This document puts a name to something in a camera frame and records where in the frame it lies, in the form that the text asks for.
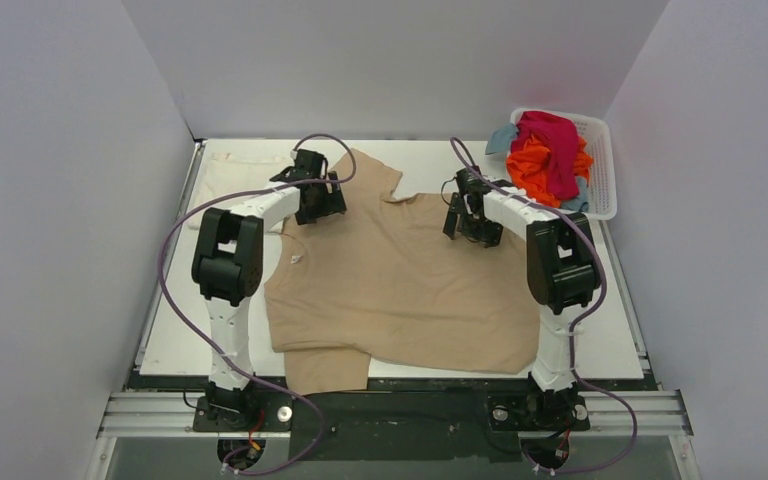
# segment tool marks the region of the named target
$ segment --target gray wall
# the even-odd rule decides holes
[[[707,480],[768,478],[768,2],[672,0],[607,121],[655,372]]]
[[[601,117],[667,0],[124,0],[196,136],[484,138]]]
[[[0,479],[83,475],[191,152],[118,1],[0,2]]]

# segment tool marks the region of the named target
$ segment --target blue cloth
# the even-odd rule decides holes
[[[493,132],[490,140],[487,141],[487,148],[484,149],[484,155],[493,155],[494,153],[507,152],[511,149],[511,142],[516,140],[519,135],[519,129],[513,123]]]
[[[590,202],[587,200],[587,179],[575,177],[575,184],[578,185],[578,196],[562,203],[561,208],[572,210],[573,212],[589,212]]]

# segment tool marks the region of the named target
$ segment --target orange cloth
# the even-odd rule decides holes
[[[585,153],[584,147],[586,146],[587,141],[579,136],[578,154],[576,154],[572,169],[576,177],[584,177],[589,184],[590,166],[593,165],[593,158]],[[524,188],[529,197],[541,204],[558,208],[561,206],[561,201],[549,193],[547,187],[549,157],[551,155],[551,150],[532,134],[525,141],[522,150],[511,152],[505,164],[514,185]]]

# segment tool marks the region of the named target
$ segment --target red cloth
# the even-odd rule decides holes
[[[559,200],[578,196],[573,163],[578,154],[578,131],[566,118],[551,113],[531,110],[523,112],[517,122],[519,135],[511,143],[511,153],[522,150],[533,134],[549,148],[551,155],[547,166],[547,188]]]

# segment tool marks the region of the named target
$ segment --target laundry basket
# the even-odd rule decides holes
[[[516,124],[522,112],[537,110],[535,108],[518,108],[511,114],[511,123]],[[587,197],[590,202],[590,212],[586,215],[591,220],[609,220],[617,214],[617,185],[614,177],[614,154],[611,150],[611,135],[608,125],[602,120],[573,113],[553,112],[542,110],[559,117],[569,119],[578,134],[587,140],[585,151],[593,157],[590,167],[590,185],[587,186]]]

